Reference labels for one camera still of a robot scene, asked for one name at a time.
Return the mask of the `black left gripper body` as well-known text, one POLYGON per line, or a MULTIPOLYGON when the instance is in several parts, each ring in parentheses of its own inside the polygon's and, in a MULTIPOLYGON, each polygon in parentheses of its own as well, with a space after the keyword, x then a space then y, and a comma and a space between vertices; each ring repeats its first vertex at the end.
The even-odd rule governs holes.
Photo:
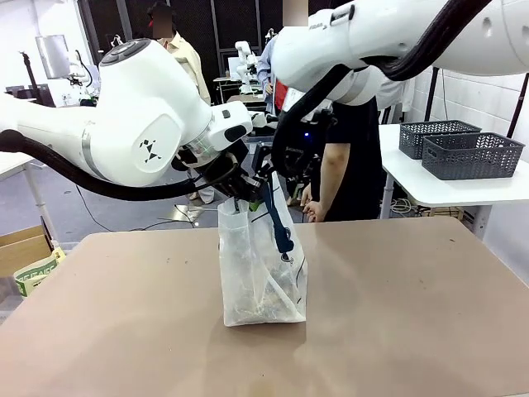
POLYGON ((243 168, 248 150, 226 150, 197 168, 206 184, 236 199, 260 199, 260 182, 243 168))

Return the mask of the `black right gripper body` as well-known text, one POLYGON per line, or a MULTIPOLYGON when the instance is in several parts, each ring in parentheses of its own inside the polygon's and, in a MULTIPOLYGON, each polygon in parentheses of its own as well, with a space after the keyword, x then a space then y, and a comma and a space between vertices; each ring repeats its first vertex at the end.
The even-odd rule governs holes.
POLYGON ((308 184, 322 162, 322 148, 313 143, 288 143, 285 147, 288 182, 308 184))

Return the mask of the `person's right hand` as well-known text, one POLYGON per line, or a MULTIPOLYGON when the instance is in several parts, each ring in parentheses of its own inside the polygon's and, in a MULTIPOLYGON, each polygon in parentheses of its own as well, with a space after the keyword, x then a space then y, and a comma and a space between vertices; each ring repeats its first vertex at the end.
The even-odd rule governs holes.
POLYGON ((323 222, 328 208, 318 201, 309 201, 304 205, 303 212, 309 222, 323 222))

